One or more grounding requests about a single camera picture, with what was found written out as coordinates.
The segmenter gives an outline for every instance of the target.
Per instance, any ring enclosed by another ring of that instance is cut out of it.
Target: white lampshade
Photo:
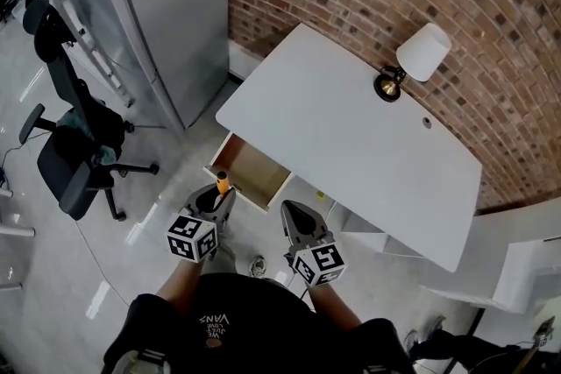
[[[418,81],[427,81],[452,48],[448,35],[434,24],[421,30],[397,49],[400,66]]]

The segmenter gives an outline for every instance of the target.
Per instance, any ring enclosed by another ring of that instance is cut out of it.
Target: desk lamp
[[[400,98],[400,83],[406,75],[427,81],[451,47],[450,38],[439,26],[426,24],[397,49],[395,55],[400,65],[380,70],[374,80],[376,93],[386,102],[395,102]]]

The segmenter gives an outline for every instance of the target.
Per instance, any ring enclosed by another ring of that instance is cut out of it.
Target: chair backrest
[[[34,0],[25,12],[24,28],[35,35],[35,50],[46,63],[58,96],[75,108],[97,144],[120,152],[123,119],[92,97],[88,85],[77,77],[62,46],[69,30],[56,9],[47,0]]]
[[[124,141],[123,119],[89,93],[85,81],[76,72],[67,53],[60,46],[57,58],[46,64],[58,96],[74,106],[88,126],[94,140],[103,145],[120,148]]]

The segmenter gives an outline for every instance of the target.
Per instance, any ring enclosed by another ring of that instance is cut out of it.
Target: orange object
[[[218,192],[220,192],[222,196],[224,196],[226,192],[230,190],[230,182],[228,181],[228,175],[226,174],[226,172],[218,172],[217,187]]]

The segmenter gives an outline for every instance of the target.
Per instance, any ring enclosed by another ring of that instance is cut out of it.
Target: brick wall
[[[560,0],[230,0],[230,35],[267,55],[303,22],[373,67],[427,22],[453,49],[405,89],[483,164],[478,208],[561,194]]]

